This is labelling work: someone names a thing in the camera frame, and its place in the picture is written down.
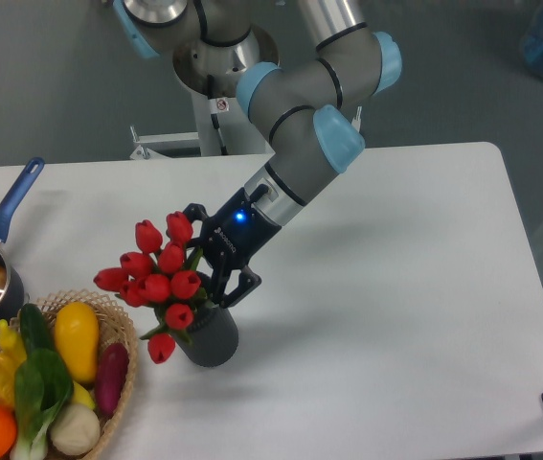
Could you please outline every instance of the eggplant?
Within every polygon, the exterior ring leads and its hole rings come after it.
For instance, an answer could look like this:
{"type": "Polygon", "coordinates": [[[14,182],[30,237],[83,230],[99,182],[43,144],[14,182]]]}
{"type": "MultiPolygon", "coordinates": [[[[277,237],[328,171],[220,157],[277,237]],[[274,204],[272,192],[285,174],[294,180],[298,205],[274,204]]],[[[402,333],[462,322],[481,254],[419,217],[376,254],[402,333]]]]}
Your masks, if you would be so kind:
{"type": "Polygon", "coordinates": [[[95,400],[102,415],[114,415],[126,382],[128,351],[120,343],[112,343],[101,355],[95,380],[95,400]]]}

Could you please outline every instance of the gray floor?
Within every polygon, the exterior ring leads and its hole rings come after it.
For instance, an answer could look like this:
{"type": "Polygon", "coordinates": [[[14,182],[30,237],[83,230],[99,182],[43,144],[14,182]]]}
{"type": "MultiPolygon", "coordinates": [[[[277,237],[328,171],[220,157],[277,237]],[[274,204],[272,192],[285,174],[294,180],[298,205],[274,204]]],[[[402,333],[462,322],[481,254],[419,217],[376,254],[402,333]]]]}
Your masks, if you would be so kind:
{"type": "MultiPolygon", "coordinates": [[[[285,68],[315,56],[294,1],[253,3],[285,68]]],[[[543,80],[518,43],[538,2],[362,3],[404,61],[399,83],[364,106],[367,146],[496,144],[531,236],[543,220],[543,80]]],[[[0,0],[0,165],[125,160],[131,124],[142,135],[194,130],[170,58],[140,60],[100,0],[0,0]]]]}

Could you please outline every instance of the bok choy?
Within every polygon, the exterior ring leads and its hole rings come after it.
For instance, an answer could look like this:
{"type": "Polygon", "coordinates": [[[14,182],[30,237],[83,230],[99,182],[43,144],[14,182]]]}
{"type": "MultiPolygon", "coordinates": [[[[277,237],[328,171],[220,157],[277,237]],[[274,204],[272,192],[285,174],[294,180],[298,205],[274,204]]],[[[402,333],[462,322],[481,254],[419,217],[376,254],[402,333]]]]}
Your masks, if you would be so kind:
{"type": "Polygon", "coordinates": [[[73,381],[60,355],[45,348],[33,350],[15,373],[18,437],[11,460],[46,456],[48,428],[72,394],[73,381]]]}

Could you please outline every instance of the woven basket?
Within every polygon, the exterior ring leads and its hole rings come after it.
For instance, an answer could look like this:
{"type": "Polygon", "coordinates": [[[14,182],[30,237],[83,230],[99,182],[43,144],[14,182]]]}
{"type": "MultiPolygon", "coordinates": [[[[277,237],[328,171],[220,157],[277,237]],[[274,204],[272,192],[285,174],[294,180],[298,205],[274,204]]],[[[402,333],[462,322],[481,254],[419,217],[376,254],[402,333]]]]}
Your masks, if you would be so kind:
{"type": "MultiPolygon", "coordinates": [[[[108,295],[101,295],[88,290],[61,291],[58,294],[50,294],[47,298],[37,299],[36,305],[41,309],[50,330],[53,331],[57,312],[63,306],[76,301],[89,305],[97,314],[101,329],[99,337],[99,357],[101,357],[102,352],[112,343],[121,342],[126,347],[126,350],[128,351],[126,383],[124,384],[116,412],[111,418],[104,417],[96,411],[101,423],[101,438],[92,450],[79,457],[67,456],[57,451],[52,446],[52,443],[48,442],[49,451],[48,455],[45,457],[46,460],[67,460],[74,458],[85,460],[96,459],[109,442],[112,433],[115,431],[118,422],[122,418],[122,414],[126,408],[135,382],[135,374],[137,371],[137,344],[139,339],[135,332],[135,328],[133,327],[133,323],[126,312],[108,295]]],[[[17,318],[12,318],[10,327],[19,331],[19,320],[17,318]]]]}

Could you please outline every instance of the gray vase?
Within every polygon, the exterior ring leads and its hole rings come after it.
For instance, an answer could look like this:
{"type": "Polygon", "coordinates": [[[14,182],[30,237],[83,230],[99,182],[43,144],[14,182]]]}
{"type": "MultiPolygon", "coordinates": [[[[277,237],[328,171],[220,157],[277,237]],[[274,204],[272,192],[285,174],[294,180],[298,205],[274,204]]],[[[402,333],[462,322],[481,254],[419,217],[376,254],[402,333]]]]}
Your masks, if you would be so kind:
{"type": "Polygon", "coordinates": [[[233,315],[226,309],[202,306],[186,329],[192,339],[188,344],[179,337],[175,342],[194,364],[216,367],[228,361],[239,344],[239,333],[233,315]]]}

